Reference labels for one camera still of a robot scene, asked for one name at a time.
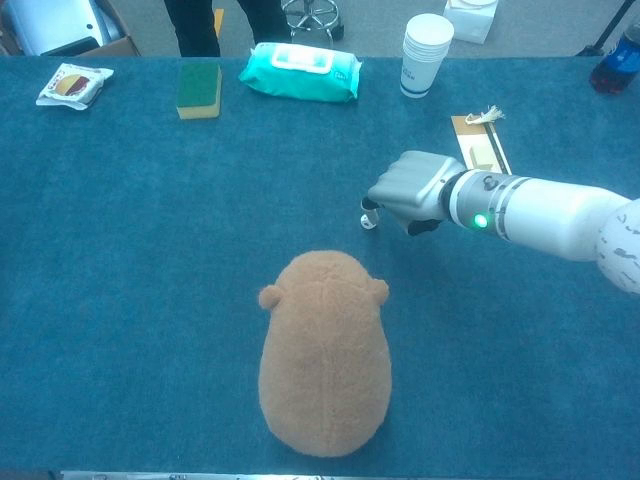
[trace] food packet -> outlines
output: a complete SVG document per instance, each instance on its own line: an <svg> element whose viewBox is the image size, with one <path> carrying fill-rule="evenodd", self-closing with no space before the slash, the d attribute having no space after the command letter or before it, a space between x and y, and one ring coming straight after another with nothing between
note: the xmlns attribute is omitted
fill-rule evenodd
<svg viewBox="0 0 640 480"><path fill-rule="evenodd" d="M289 43L259 43L240 81L263 93L301 100L358 98L362 63L351 53Z"/></svg>
<svg viewBox="0 0 640 480"><path fill-rule="evenodd" d="M96 99L104 81L113 75L108 68L79 67L63 63L42 89L36 105L66 105L85 110Z"/></svg>

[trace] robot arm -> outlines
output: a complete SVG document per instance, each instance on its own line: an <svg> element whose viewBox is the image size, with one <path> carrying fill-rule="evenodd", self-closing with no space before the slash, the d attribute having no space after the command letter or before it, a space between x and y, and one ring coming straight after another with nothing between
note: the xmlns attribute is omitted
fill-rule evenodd
<svg viewBox="0 0 640 480"><path fill-rule="evenodd" d="M409 151L362 207L365 228L377 224L379 207L410 235L450 220L567 260L598 261L616 285L640 293L640 200L602 188L465 170L451 157Z"/></svg>

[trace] person's legs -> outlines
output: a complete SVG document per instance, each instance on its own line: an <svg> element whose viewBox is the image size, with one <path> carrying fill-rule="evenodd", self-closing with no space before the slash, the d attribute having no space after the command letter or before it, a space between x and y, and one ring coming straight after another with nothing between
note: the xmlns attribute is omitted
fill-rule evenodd
<svg viewBox="0 0 640 480"><path fill-rule="evenodd" d="M253 40L291 42L291 29L280 0L238 0L253 30Z"/></svg>
<svg viewBox="0 0 640 480"><path fill-rule="evenodd" d="M183 57L219 57L211 0L164 0Z"/></svg>

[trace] stuffed animal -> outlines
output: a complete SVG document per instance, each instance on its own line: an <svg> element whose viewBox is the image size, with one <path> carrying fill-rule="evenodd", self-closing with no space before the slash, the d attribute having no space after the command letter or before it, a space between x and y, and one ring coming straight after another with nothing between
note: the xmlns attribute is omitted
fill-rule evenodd
<svg viewBox="0 0 640 480"><path fill-rule="evenodd" d="M300 255L265 287L271 322L260 363L260 406L269 429L294 450L347 455L384 420L391 360L380 322L389 294L337 251Z"/></svg>

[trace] green sponge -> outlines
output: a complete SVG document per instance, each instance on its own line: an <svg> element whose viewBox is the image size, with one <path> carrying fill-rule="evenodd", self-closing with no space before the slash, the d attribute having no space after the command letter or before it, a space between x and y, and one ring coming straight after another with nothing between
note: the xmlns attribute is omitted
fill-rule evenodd
<svg viewBox="0 0 640 480"><path fill-rule="evenodd" d="M216 63L189 63L180 70L178 114L182 120L220 114L222 72Z"/></svg>

